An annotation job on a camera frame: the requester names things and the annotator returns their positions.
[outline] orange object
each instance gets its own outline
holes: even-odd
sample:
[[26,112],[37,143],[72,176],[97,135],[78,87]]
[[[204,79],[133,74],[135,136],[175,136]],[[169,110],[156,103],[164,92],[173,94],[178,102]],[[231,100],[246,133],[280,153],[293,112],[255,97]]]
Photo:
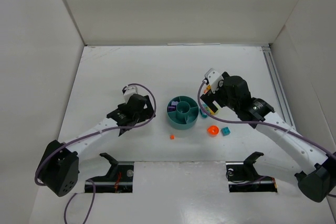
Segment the orange object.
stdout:
[[115,193],[116,193],[117,190],[118,190],[120,180],[121,180],[121,172],[119,172],[119,174],[118,174],[118,179],[117,179],[117,181],[116,181],[115,184],[114,184]]
[[208,86],[206,87],[206,89],[204,90],[204,93],[206,94],[206,92],[208,92],[210,89],[211,89],[211,86],[208,85]]
[[212,125],[208,128],[208,133],[210,136],[217,136],[219,133],[219,128],[216,125]]

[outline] white wall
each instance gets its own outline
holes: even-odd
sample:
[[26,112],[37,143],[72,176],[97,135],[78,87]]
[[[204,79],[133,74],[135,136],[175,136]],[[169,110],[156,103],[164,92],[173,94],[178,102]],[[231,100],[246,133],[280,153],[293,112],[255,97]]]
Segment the white wall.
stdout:
[[300,0],[272,46],[298,131],[334,151],[335,17],[336,0]]
[[28,223],[82,49],[61,0],[0,0],[1,223]]
[[273,42],[298,0],[67,0],[85,43]]

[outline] teal container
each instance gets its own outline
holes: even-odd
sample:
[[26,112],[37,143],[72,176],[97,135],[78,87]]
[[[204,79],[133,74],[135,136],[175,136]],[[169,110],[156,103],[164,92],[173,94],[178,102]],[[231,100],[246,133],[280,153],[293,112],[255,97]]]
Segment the teal container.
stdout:
[[[169,111],[172,102],[178,102],[175,111]],[[177,130],[187,130],[195,125],[198,117],[198,105],[190,97],[175,97],[167,106],[168,121]]]

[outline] teal cube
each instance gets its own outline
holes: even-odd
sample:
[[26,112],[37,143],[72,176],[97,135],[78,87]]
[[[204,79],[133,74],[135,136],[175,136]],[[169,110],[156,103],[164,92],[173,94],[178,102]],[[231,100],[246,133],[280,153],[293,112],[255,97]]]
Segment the teal cube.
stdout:
[[227,136],[228,134],[231,133],[228,127],[222,128],[220,131],[224,136]]
[[200,108],[200,114],[203,118],[207,118],[208,115],[203,112],[203,110]]

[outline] black bracket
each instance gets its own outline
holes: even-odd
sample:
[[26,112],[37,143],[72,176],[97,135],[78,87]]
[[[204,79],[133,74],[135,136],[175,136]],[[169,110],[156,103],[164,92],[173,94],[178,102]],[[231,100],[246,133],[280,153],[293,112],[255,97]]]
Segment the black bracket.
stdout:
[[[134,126],[152,117],[154,109],[148,95],[142,96],[133,94],[127,103],[118,105],[118,108],[107,114],[107,118],[112,118],[118,126]],[[129,131],[120,129],[119,136]]]
[[[134,162],[119,162],[113,172],[108,172],[105,176],[91,178],[96,185],[97,193],[131,193],[133,192]],[[90,183],[86,183],[85,192],[93,192]]]
[[228,180],[231,182],[243,182],[254,181],[260,178],[260,175],[254,169],[253,164],[263,155],[264,154],[261,152],[254,152],[243,162],[227,162],[226,174]]
[[274,112],[274,108],[262,99],[251,97],[247,82],[240,76],[222,74],[223,80],[218,83],[215,93],[208,90],[201,95],[202,101],[213,111],[218,108],[228,107],[233,110],[242,121],[264,121],[265,116]]
[[[41,163],[56,149],[63,146],[57,140],[50,142],[42,156]],[[77,152],[64,148],[54,155],[38,174],[38,179],[49,187],[58,197],[68,194],[78,180],[79,159]]]
[[118,165],[119,165],[118,161],[107,153],[101,153],[99,154],[99,156],[106,158],[111,165],[105,177],[108,177],[108,178],[114,177],[118,170]]
[[315,164],[316,170],[310,174],[296,173],[301,192],[315,202],[321,202],[336,186],[336,161],[328,157],[322,164]]

